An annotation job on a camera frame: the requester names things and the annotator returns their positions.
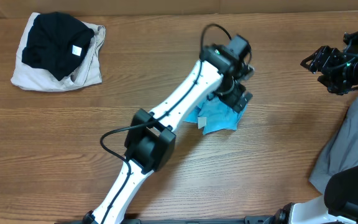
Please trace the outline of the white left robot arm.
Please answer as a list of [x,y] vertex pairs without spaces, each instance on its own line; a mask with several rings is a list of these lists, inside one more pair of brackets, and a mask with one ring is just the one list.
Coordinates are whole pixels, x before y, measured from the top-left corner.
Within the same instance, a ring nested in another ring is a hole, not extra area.
[[145,180],[160,170],[175,148],[176,131],[194,110],[213,96],[235,115],[240,114],[252,94],[240,82],[253,75],[245,63],[251,55],[249,42],[240,35],[227,45],[201,47],[200,59],[181,85],[161,104],[134,115],[125,130],[126,152],[121,171],[101,205],[88,212],[83,223],[121,223],[125,212]]

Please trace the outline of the light blue t-shirt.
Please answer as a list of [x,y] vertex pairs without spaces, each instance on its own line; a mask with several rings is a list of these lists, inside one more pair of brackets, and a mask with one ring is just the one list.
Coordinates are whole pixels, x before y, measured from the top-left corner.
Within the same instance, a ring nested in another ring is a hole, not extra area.
[[224,104],[217,96],[210,100],[205,98],[187,116],[185,122],[195,123],[203,134],[209,134],[222,129],[236,131],[247,106],[240,112],[235,112],[228,105]]

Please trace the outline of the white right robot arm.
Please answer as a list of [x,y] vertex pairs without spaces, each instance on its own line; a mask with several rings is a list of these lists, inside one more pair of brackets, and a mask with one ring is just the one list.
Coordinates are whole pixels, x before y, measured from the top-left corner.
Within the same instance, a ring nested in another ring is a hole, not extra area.
[[[320,47],[301,61],[329,93],[358,91],[358,31],[345,33],[344,50]],[[245,223],[358,223],[358,96],[341,127],[323,147],[309,182],[320,196],[289,203],[270,217],[247,217]]]

